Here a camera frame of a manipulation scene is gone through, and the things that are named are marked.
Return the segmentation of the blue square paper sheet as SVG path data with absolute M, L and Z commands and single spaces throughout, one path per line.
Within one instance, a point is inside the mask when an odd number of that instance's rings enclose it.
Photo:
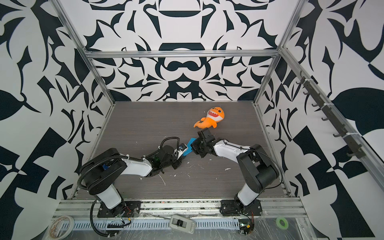
M 192 143 L 196 140 L 196 138 L 191 138 L 187 144 L 187 150 L 183 153 L 183 157 L 193 152 Z

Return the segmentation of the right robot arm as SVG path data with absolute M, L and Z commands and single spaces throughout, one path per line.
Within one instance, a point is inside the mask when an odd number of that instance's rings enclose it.
M 234 161 L 240 167 L 245 185 L 235 200 L 241 206 L 248 206 L 280 178 L 280 168 L 260 145 L 241 146 L 226 139 L 216 139 L 208 128 L 198 132 L 198 138 L 190 144 L 192 151 L 200 157 L 207 154 Z

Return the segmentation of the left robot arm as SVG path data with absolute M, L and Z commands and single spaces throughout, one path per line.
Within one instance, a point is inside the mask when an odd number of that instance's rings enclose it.
M 77 187 L 94 196 L 108 210 L 115 210 L 122 207 L 124 201 L 114 186 L 121 175 L 151 178 L 163 173 L 165 168 L 177 169 L 188 149 L 178 137 L 165 138 L 157 150 L 141 158 L 110 148 L 81 167 Z

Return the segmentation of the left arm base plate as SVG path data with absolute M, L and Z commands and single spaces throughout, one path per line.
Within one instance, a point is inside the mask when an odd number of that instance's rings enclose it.
M 120 203 L 115 208 L 110 210 L 103 202 L 101 202 L 97 217 L 114 218 L 120 216 L 123 218 L 130 218 L 133 217 L 135 214 L 140 213 L 141 204 L 141 201 L 124 201 L 123 203 Z

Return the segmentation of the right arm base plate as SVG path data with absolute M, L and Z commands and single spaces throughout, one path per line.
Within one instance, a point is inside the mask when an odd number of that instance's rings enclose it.
M 235 214 L 261 216 L 262 211 L 263 209 L 259 200 L 253 200 L 247 206 L 244 206 L 239 200 L 221 200 L 220 213 L 223 216 L 231 216 Z

